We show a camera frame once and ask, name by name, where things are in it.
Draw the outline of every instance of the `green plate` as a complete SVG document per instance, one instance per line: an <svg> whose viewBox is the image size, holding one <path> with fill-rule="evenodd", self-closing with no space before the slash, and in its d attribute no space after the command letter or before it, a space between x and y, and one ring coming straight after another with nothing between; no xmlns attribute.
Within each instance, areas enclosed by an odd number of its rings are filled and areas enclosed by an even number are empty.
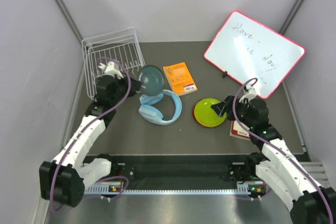
<svg viewBox="0 0 336 224"><path fill-rule="evenodd" d="M219 102L213 98L200 100L194 107L193 115L195 120L205 127L216 127L222 124L226 118L226 113L223 117L220 117L211 108L211 105Z"/></svg>

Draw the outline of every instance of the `wire basket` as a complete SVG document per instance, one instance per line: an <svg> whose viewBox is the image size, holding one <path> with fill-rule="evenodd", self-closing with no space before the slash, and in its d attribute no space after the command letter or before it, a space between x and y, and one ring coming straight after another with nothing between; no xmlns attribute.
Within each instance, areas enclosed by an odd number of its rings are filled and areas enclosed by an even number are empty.
<svg viewBox="0 0 336 224"><path fill-rule="evenodd" d="M96 79L104 75L98 65L108 63L107 60L98 61L99 58L108 57L117 60L134 78L137 78L145 65L134 28L83 39L82 49L87 94L91 99L94 99L97 93Z"/></svg>

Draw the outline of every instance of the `gray floor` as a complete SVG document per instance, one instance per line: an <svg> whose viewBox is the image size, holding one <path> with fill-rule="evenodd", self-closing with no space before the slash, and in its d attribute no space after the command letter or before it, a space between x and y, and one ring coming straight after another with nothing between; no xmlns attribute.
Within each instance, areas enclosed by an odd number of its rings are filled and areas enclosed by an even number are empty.
<svg viewBox="0 0 336 224"><path fill-rule="evenodd" d="M275 193L261 202L223 196L122 196L116 201L84 199L45 224L289 224L289 212Z"/></svg>
<svg viewBox="0 0 336 224"><path fill-rule="evenodd" d="M193 106L200 99L223 100L229 94L235 94L239 88L239 83L230 77L223 79L221 71L204 59L203 54L209 44L210 41L140 44L146 65L162 68L186 62L198 90L181 96L182 114L169 126L154 125L140 117L139 94L128 98L117 109L116 116L96 140L90 154L241 154L256 151L250 141L229 136L229 121L208 129L198 125L192 117ZM73 131L79 126L90 102L83 84ZM302 153L299 135L282 86L267 100L267 106L270 122L283 135L290 150ZM168 97L157 108L164 112L166 119L173 115L173 101Z"/></svg>

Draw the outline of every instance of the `headphone headband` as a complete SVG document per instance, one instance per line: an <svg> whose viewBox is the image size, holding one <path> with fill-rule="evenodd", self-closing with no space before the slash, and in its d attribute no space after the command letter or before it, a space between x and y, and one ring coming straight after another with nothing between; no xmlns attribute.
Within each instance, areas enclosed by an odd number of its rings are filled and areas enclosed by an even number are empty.
<svg viewBox="0 0 336 224"><path fill-rule="evenodd" d="M163 120L163 114L157 108L152 106L153 104L161 101L164 95L169 95L175 103L175 113L173 115L173 118L168 121ZM161 94L158 94L154 97L142 95L140 97L140 103L140 115L147 121L158 125L169 125L174 123L179 118L182 112L182 103L180 97L174 92L167 89L164 89Z"/></svg>

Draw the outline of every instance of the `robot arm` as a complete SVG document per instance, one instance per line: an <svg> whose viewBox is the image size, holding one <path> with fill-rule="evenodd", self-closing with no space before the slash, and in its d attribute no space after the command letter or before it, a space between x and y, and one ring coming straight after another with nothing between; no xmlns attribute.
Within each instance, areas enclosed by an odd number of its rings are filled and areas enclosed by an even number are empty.
<svg viewBox="0 0 336 224"><path fill-rule="evenodd" d="M269 123L265 101L256 96L253 86L246 85L244 95L235 104L236 114L251 132L278 147L285 155L251 135L251 141L261 152L252 153L247 157L245 168L248 175L259 177L272 188L286 205L293 223L328 223L328 214L322 198L302 171L308 173L290 152L280 133ZM227 119L233 121L233 100L234 96L230 95L224 102L212 105L212 108L218 116L226 113ZM323 188L308 176L321 189L335 216L336 192L332 188Z"/></svg>
<svg viewBox="0 0 336 224"><path fill-rule="evenodd" d="M100 68L105 75L96 81L97 94L87 108L79 128L51 162L44 161L40 166L40 190L43 199L50 199L52 178L60 163L53 193L54 201L71 207L80 203L85 188L114 172L114 164L107 156L96 158L87 166L82 165L93 143L112 121L115 110L104 116L103 114L114 107L128 89L128 83L117 64L109 62L107 66L101 64ZM131 79L128 97L135 95L140 87L141 82Z"/></svg>

